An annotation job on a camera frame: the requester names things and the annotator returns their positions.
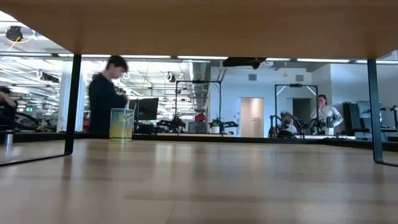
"black metal frame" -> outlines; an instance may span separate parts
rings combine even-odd
[[[278,117],[278,109],[277,109],[277,99],[278,99],[278,95],[277,95],[277,88],[278,86],[290,86],[290,85],[294,85],[294,84],[275,84],[275,117]],[[318,86],[317,85],[300,85],[300,86],[295,86],[295,87],[291,87],[291,88],[302,88],[304,86],[308,86],[308,87],[314,87],[315,88],[315,94],[316,94],[316,98],[318,98]],[[318,109],[318,100],[315,100],[315,108]],[[319,110],[317,110],[317,120],[319,119]],[[278,127],[278,120],[275,119],[275,127]]]
[[[377,66],[375,59],[368,60],[369,99],[371,104],[373,161],[377,164],[398,167],[398,164],[384,162],[379,113],[379,90],[377,87]]]
[[[73,65],[72,65],[72,79],[70,82],[67,132],[65,136],[65,149],[63,151],[63,154],[54,154],[51,156],[44,156],[44,157],[34,157],[22,161],[5,162],[3,164],[0,164],[0,167],[69,156],[73,153],[73,142],[75,139],[76,109],[77,109],[77,100],[79,94],[80,68],[81,68],[81,55],[74,55]]]
[[[11,161],[7,163],[0,164],[1,166],[9,166],[15,164],[21,164],[25,162],[40,161],[44,159],[53,159],[56,157],[68,156],[73,153],[73,142],[75,138],[75,122],[76,122],[76,108],[78,101],[78,87],[80,80],[80,68],[81,68],[81,55],[74,55],[73,57],[73,67],[72,67],[72,80],[70,86],[70,97],[68,105],[68,121],[67,121],[67,133],[65,140],[65,150],[63,154],[56,154],[52,156],[36,157],[32,159],[27,159],[23,161]],[[369,78],[369,99],[371,104],[371,123],[372,123],[372,144],[373,144],[373,159],[377,164],[383,164],[387,166],[398,167],[398,164],[384,162],[383,151],[382,151],[382,141],[381,141],[381,124],[380,124],[380,114],[379,114],[379,92],[377,88],[377,67],[376,60],[368,60],[368,78]],[[220,85],[220,108],[219,116],[221,117],[221,81],[176,81],[175,84],[175,114],[177,114],[177,97],[178,97],[178,84],[180,82],[187,83],[218,83]],[[275,85],[275,115],[277,115],[277,87],[286,85]],[[312,86],[316,89],[316,95],[318,96],[318,87],[316,85],[303,85]]]
[[[219,94],[220,94],[220,98],[219,98],[219,102],[218,102],[218,117],[220,118],[220,121],[221,121],[221,81],[198,81],[198,80],[193,80],[193,81],[181,81],[181,80],[179,80],[179,81],[175,81],[175,113],[174,113],[174,115],[176,116],[177,115],[177,97],[178,97],[178,84],[179,83],[193,83],[193,84],[195,84],[195,83],[197,83],[197,84],[203,84],[203,83],[207,83],[207,84],[209,84],[209,89],[210,89],[210,83],[218,83],[219,84],[219,86],[220,86],[220,92],[219,92]]]

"wooden tabletop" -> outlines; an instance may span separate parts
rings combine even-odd
[[[2,0],[78,54],[376,58],[398,49],[394,0]]]
[[[64,141],[16,146],[40,153]],[[397,169],[373,163],[366,149],[84,139],[72,156],[2,167],[0,217],[6,224],[393,224],[397,186]]]

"door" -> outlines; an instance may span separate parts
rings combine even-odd
[[[246,138],[264,137],[264,99],[240,98],[240,136]]]
[[[305,122],[310,122],[311,120],[311,99],[293,99],[293,115],[301,118]],[[298,132],[301,132],[300,128],[295,122],[295,126]]]

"air vent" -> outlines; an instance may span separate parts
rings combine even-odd
[[[249,81],[257,81],[257,75],[256,74],[249,74]]]
[[[296,82],[304,82],[304,75],[296,75]]]

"man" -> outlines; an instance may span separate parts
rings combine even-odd
[[[112,108],[124,108],[127,97],[118,95],[112,79],[118,79],[128,71],[126,61],[120,56],[111,56],[103,73],[96,75],[90,83],[90,127],[93,134],[108,134]]]
[[[17,111],[18,102],[10,98],[11,91],[7,87],[0,87],[0,114],[2,119],[15,120],[15,112]],[[8,122],[0,119],[0,131],[6,131]]]
[[[328,117],[334,118],[334,121],[331,123],[331,128],[335,128],[343,122],[343,117],[338,112],[338,110],[333,106],[328,106],[328,98],[326,98],[325,95],[318,96],[318,115],[319,120],[322,120],[325,123]],[[317,118],[316,110],[311,113],[311,118]]]
[[[286,131],[288,131],[288,132],[290,132],[292,134],[297,134],[297,129],[293,125],[293,119],[290,116],[285,115],[282,118],[281,130],[286,130]]]

